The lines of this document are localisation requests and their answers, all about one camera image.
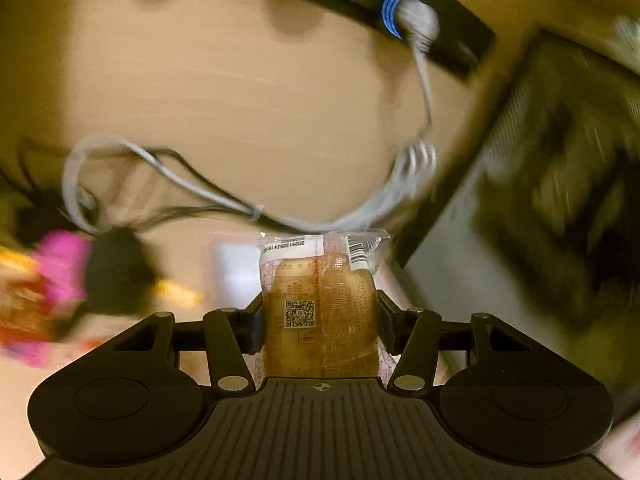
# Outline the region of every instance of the barcode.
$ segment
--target barcode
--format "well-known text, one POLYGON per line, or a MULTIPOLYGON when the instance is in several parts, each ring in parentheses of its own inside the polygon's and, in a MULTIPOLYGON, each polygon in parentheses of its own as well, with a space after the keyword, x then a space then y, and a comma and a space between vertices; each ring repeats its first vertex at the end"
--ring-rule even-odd
POLYGON ((316 326, 316 302, 285 301, 284 328, 313 328, 316 326))
POLYGON ((347 243, 349 245, 349 263, 351 270, 369 269, 367 255, 378 246, 380 239, 370 236, 357 237, 347 235, 347 243))

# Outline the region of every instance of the pink package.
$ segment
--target pink package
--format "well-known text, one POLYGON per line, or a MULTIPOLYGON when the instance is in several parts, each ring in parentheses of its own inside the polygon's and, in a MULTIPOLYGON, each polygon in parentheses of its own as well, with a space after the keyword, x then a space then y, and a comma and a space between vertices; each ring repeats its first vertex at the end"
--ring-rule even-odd
POLYGON ((44 295, 53 311, 63 313, 84 298, 82 280, 91 242, 68 231, 52 231, 40 242, 34 259, 45 279, 44 295))
POLYGON ((3 346, 4 352, 31 368, 46 368, 48 364, 47 349, 49 343, 46 341, 23 341, 8 343, 3 346))

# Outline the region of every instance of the label sticker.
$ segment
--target label sticker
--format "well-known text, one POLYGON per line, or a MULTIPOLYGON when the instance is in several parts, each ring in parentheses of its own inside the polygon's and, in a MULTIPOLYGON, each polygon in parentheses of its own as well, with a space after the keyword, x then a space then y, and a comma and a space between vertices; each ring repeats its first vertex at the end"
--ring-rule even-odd
POLYGON ((284 328, 314 328, 316 326, 316 302, 297 300, 284 302, 284 328))
POLYGON ((351 270, 370 270, 367 256, 380 245, 380 238, 374 235, 347 235, 347 245, 351 270))
POLYGON ((316 342, 316 329, 315 328, 303 328, 298 330, 298 344, 299 345, 311 345, 316 342))
POLYGON ((305 235, 266 244, 262 248, 260 264, 283 258, 309 258, 324 255, 324 236, 305 235))

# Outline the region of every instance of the packaged bread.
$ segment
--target packaged bread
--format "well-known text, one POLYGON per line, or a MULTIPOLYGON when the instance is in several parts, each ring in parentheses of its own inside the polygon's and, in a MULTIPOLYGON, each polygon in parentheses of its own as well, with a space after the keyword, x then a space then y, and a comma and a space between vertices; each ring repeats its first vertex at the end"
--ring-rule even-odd
POLYGON ((265 376, 378 374, 369 257, 385 239, 380 233, 299 236, 262 248, 265 376))

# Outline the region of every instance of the white cable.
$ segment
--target white cable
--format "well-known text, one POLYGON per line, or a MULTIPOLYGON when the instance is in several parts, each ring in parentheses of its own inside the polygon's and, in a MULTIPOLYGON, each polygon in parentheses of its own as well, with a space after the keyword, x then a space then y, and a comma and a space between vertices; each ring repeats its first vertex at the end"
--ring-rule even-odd
MULTIPOLYGON (((433 97, 429 83, 429 74, 425 54, 431 42, 438 34, 437 16, 431 7, 417 0, 406 0, 399 7, 399 21, 410 35, 412 54, 418 76, 420 88, 424 99, 426 111, 426 128, 424 133, 411 145, 396 155, 396 160, 391 174, 385 185, 375 192, 364 204, 355 211, 342 218, 326 223, 305 222, 293 218, 278 218, 270 215, 275 221, 290 226, 294 230, 308 233, 323 233, 330 231, 358 231, 369 228, 389 215, 401 202, 408 197, 413 197, 420 184, 433 175, 436 168, 436 153, 427 142, 426 134, 429 133, 432 117, 431 109, 433 97)), ((62 175, 62 194, 69 216, 79 228, 91 233, 100 234, 103 229, 89 224, 84 218, 78 204, 77 190, 80 170, 92 152, 103 148, 122 146, 140 156, 151 164, 162 175, 193 194, 196 194, 210 202, 235 210, 240 214, 251 217, 253 220, 260 218, 261 207, 248 208, 236 200, 203 189, 191 182, 179 177, 169 170, 157 157, 144 148, 126 139, 117 139, 107 136, 89 136, 78 142, 67 160, 62 175)))

